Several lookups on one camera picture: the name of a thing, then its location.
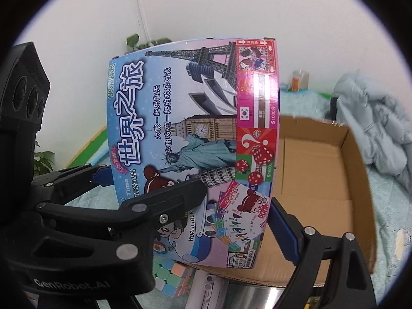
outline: colorful cube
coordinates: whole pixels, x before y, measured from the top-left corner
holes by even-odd
[[[156,273],[156,275],[162,280],[166,280],[169,274],[170,274],[170,271],[164,267],[160,267]]]
[[[152,270],[152,273],[153,273],[153,274],[156,274],[157,271],[159,270],[159,268],[160,268],[160,265],[159,265],[158,263],[156,263],[156,262],[153,262],[153,270]]]
[[[167,296],[175,297],[175,296],[179,296],[178,294],[180,292],[180,288],[176,288],[170,284],[166,284],[164,285],[163,290],[161,292],[166,294]]]
[[[166,281],[164,281],[164,280],[162,280],[162,279],[160,279],[160,278],[155,278],[154,280],[155,280],[155,283],[156,283],[156,284],[155,284],[155,288],[158,289],[158,290],[160,290],[160,291],[162,291],[164,285],[166,285]]]
[[[177,275],[178,277],[190,277],[191,274],[193,273],[193,268],[192,267],[187,267],[185,265],[182,265],[178,262],[175,262],[173,265],[173,268],[171,269],[172,273]]]
[[[170,274],[167,277],[166,282],[172,285],[173,287],[179,288],[183,286],[184,278],[180,278],[177,275]]]
[[[174,260],[153,256],[153,277],[155,288],[170,297],[185,294],[193,279],[191,275],[194,269],[180,264]]]
[[[163,259],[161,262],[161,266],[168,269],[169,271],[172,270],[173,266],[176,264],[176,261],[172,259]]]

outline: statue of liberty image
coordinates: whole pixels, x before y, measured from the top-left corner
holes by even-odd
[[[160,169],[159,173],[183,172],[192,168],[209,170],[235,166],[235,140],[209,141],[195,134],[187,135],[186,140],[189,144],[182,147],[179,152],[166,154],[169,167]]]

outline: teal bedsheet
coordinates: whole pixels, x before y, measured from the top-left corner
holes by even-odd
[[[329,100],[317,92],[281,92],[281,114],[323,119],[328,110]],[[109,157],[104,157],[100,163],[109,164]],[[367,166],[366,169],[375,210],[378,244],[372,282],[379,302],[396,279],[404,258],[409,253],[412,242],[412,203],[411,196],[393,177],[378,173],[373,166]],[[113,186],[97,187],[69,205],[85,208],[118,208]],[[141,300],[152,304],[147,308],[184,308],[185,298],[157,303],[154,299],[159,300],[159,296],[162,297],[160,292],[153,290],[142,295]]]

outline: big ben image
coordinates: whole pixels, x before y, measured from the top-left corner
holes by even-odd
[[[172,124],[172,135],[186,139],[195,134],[210,141],[236,139],[236,115],[195,115]]]

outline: open cardboard box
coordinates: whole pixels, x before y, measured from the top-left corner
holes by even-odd
[[[272,195],[303,226],[322,235],[353,232],[369,272],[376,261],[376,229],[369,182],[349,128],[336,122],[281,116]],[[325,283],[329,261],[322,261],[316,286]],[[254,269],[195,266],[250,284],[286,287],[295,269],[286,261],[269,228]]]

